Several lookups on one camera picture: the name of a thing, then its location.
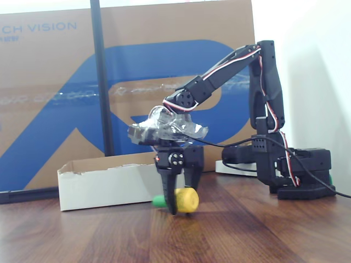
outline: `white wall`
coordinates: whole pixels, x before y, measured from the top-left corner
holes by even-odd
[[[289,146],[332,153],[351,194],[351,2],[252,0],[256,40],[275,41]]]

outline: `black plastic part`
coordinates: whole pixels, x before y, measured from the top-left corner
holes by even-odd
[[[184,85],[184,89],[188,90],[193,96],[194,100],[199,104],[203,103],[216,89],[210,84],[209,81],[204,81],[201,77],[197,76]]]
[[[279,133],[268,133],[266,117],[258,117],[256,123],[257,135],[254,135],[255,139],[252,141],[252,150],[256,161],[257,179],[265,185],[274,187],[292,184],[290,178],[277,177],[275,174],[275,162],[277,158],[285,156],[284,149],[265,140],[265,138],[270,138],[282,143],[281,135]]]
[[[254,163],[252,145],[226,147],[222,151],[222,160],[225,163]]]
[[[277,186],[269,186],[269,193],[278,193],[278,187]]]
[[[175,103],[181,107],[192,107],[195,105],[194,98],[187,90],[183,90],[175,97]]]
[[[172,215],[178,211],[174,195],[177,175],[184,169],[185,187],[197,190],[203,172],[203,160],[202,146],[158,148],[155,158],[156,169],[161,175],[163,195]]]
[[[104,46],[103,27],[101,25],[100,1],[90,0],[90,9],[92,14],[95,58],[97,63],[100,112],[101,112],[101,121],[103,126],[104,151],[105,151],[105,156],[113,156],[115,154],[115,148],[114,148],[110,101],[109,101],[109,86],[107,84],[105,46]]]
[[[326,196],[335,196],[336,194],[321,184],[302,184],[296,188],[294,186],[287,186],[278,189],[278,199],[289,200],[312,200]]]
[[[29,202],[59,197],[58,187],[0,192],[0,204]]]
[[[295,149],[294,154],[310,171],[331,169],[331,154],[329,150],[322,148]],[[304,173],[304,169],[298,164],[295,158],[291,158],[290,163],[294,169],[294,173]],[[277,169],[281,171],[282,174],[288,173],[286,157],[279,158]]]
[[[265,102],[268,101],[273,112],[278,118],[279,129],[285,124],[283,96],[278,70],[275,61],[274,41],[261,41],[257,43],[261,47],[262,77],[259,61],[249,65],[250,68],[250,121],[252,128],[256,129],[256,118],[266,116]],[[263,97],[262,88],[268,95]],[[274,129],[275,122],[271,114],[268,114],[268,129]]]
[[[237,49],[235,56],[231,57],[230,60],[241,58],[250,52],[254,51],[257,48],[257,45],[247,45],[244,48]],[[255,53],[252,56],[249,56],[247,59],[239,60],[235,63],[228,64],[226,67],[218,70],[206,80],[209,80],[215,89],[221,87],[225,82],[233,78],[236,74],[242,71],[246,66],[252,63],[254,60],[257,60],[258,53]]]
[[[211,69],[233,59],[233,57],[235,57],[237,54],[240,54],[242,50],[244,50],[245,48],[247,48],[248,45],[245,45],[241,48],[237,48],[236,50],[232,51],[231,53],[229,53],[227,56],[225,56],[224,58],[222,58],[221,60],[219,60]]]

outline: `clear plastic wrap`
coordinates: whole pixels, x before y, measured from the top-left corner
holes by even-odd
[[[161,140],[189,142],[193,138],[204,138],[207,127],[193,123],[190,114],[176,114],[164,106],[154,107],[147,120],[132,124],[129,127],[129,137],[134,143],[157,145]]]

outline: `black metal rod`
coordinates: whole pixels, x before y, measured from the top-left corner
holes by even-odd
[[[59,197],[58,187],[0,192],[0,204],[29,202]]]
[[[113,156],[115,154],[115,149],[112,133],[109,87],[107,84],[105,46],[103,27],[101,24],[100,0],[90,0],[90,9],[92,12],[93,36],[95,58],[97,61],[100,111],[103,126],[105,156]]]

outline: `yellow object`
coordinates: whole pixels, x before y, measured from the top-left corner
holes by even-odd
[[[181,213],[193,213],[199,206],[199,195],[194,188],[178,188],[175,191],[175,200],[178,211]]]

